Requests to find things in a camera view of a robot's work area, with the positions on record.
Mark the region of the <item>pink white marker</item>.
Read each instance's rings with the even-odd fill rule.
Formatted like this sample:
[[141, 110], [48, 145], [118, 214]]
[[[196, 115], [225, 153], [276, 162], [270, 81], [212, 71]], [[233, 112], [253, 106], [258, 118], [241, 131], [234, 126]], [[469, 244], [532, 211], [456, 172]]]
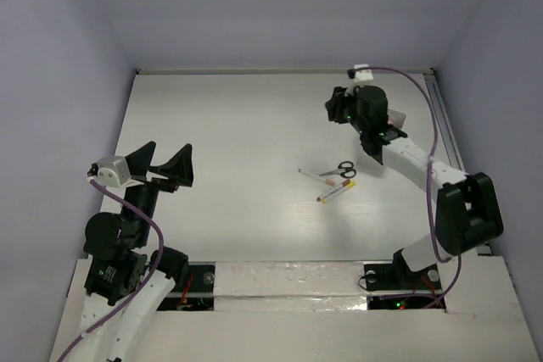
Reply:
[[336, 183], [332, 180], [329, 180], [328, 178], [324, 177], [324, 176], [321, 176], [321, 175], [317, 175], [313, 172], [310, 172], [308, 170], [304, 170], [304, 169], [298, 169], [298, 172], [301, 174], [301, 175], [304, 175], [306, 177], [309, 177], [311, 178], [312, 180], [315, 180], [315, 181], [318, 181], [318, 182], [321, 182], [322, 184], [325, 184], [325, 185], [328, 185], [328, 186], [331, 186], [331, 187], [334, 187], [336, 185]]

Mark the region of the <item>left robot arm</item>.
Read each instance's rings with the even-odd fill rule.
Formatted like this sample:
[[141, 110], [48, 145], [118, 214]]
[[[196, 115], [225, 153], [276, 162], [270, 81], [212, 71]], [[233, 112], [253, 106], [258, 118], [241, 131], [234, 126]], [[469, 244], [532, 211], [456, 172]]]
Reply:
[[88, 182], [121, 209], [87, 222], [83, 251], [91, 263], [80, 333], [62, 361], [130, 360], [166, 295], [191, 286], [187, 255], [165, 246], [153, 216], [161, 192], [192, 186], [193, 147], [153, 166], [155, 148], [148, 142], [126, 156], [101, 158], [87, 172]]

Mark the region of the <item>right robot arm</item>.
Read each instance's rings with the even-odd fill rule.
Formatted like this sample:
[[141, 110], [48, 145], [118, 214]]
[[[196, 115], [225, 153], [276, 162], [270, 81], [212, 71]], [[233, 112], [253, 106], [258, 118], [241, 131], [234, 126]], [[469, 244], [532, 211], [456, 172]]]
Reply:
[[364, 153], [419, 187], [427, 196], [430, 232], [396, 251], [384, 270], [366, 274], [370, 291], [408, 289], [439, 260], [458, 257], [500, 236], [501, 211], [491, 178], [470, 175], [434, 159], [389, 120], [388, 99], [377, 86], [337, 86], [325, 103], [329, 121], [349, 124]]

